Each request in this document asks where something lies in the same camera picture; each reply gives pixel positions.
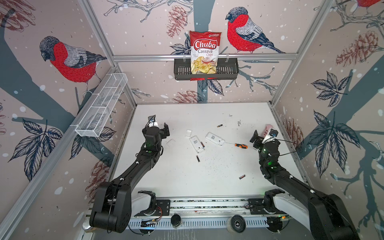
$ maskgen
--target wall shelf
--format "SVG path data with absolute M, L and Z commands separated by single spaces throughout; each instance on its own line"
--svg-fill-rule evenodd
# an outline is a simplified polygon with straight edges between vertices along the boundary
M 110 75 L 75 131 L 81 137 L 99 137 L 127 83 L 124 73 Z

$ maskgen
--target metal track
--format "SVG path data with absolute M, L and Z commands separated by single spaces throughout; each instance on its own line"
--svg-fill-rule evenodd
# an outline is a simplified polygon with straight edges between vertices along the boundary
M 248 53 L 248 54 L 219 54 L 219 58 L 237 58 L 239 61 L 269 61 L 269 60 L 296 60 L 297 53 Z M 191 58 L 191 55 L 114 55 L 116 63 L 122 62 L 157 62 L 174 61 L 175 58 Z

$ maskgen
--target spool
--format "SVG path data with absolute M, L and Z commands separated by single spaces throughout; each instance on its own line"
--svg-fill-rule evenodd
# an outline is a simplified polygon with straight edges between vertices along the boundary
M 179 214 L 175 214 L 170 218 L 170 223 L 172 227 L 178 228 L 182 224 L 182 220 Z
M 242 233 L 246 228 L 245 220 L 240 215 L 235 215 L 228 218 L 227 220 L 227 230 L 230 233 Z

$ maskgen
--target pine cone illustration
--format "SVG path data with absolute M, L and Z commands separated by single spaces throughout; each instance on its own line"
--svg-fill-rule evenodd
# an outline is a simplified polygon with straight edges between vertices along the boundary
M 283 125 L 285 126 L 285 130 L 287 131 L 291 141 L 295 143 L 296 150 L 301 152 L 304 140 L 301 127 L 297 126 L 294 119 L 290 119 L 289 121 L 285 119 L 285 123 L 283 122 Z
M 35 16 L 31 10 L 36 9 L 26 0 L 0 0 L 0 21 L 11 9 L 13 9 L 15 13 L 9 16 L 5 24 L 6 28 L 12 31 L 22 32 L 29 24 L 35 25 Z
M 92 200 L 96 194 L 97 187 L 100 185 L 100 183 L 107 180 L 108 173 L 109 167 L 101 161 L 97 162 L 92 168 L 91 178 L 89 179 L 90 184 L 85 189 L 85 191 L 88 192 L 87 197 L 91 198 L 88 205 L 92 203 Z
M 340 56 L 336 57 L 336 65 L 343 64 L 343 67 L 359 62 L 363 62 L 379 47 L 377 45 L 378 36 L 374 31 L 359 35 L 348 48 L 344 48 Z
M 177 93 L 176 98 L 172 98 L 176 103 L 198 103 L 203 101 L 201 95 L 192 90 L 187 90 L 186 92 Z
M 173 38 L 175 35 L 179 35 L 187 25 L 187 13 L 181 6 L 172 6 L 168 18 L 167 34 Z

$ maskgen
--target white remote control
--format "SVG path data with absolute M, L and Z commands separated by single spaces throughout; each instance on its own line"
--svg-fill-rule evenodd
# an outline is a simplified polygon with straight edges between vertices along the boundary
M 193 145 L 193 147 L 197 153 L 201 153 L 202 151 L 204 151 L 204 147 L 203 147 L 203 145 L 201 145 L 201 142 L 197 138 L 197 136 L 193 136 L 189 140 L 191 141 L 191 143 L 192 143 L 192 145 Z
M 213 143 L 216 143 L 216 144 L 219 145 L 219 146 L 223 146 L 224 143 L 225 143 L 225 140 L 224 140 L 224 139 L 222 139 L 222 138 L 219 137 L 219 136 L 216 136 L 215 134 L 213 134 L 213 133 L 211 133 L 211 132 L 209 132 L 209 133 L 205 136 L 205 138 L 206 138 L 207 140 L 213 142 Z

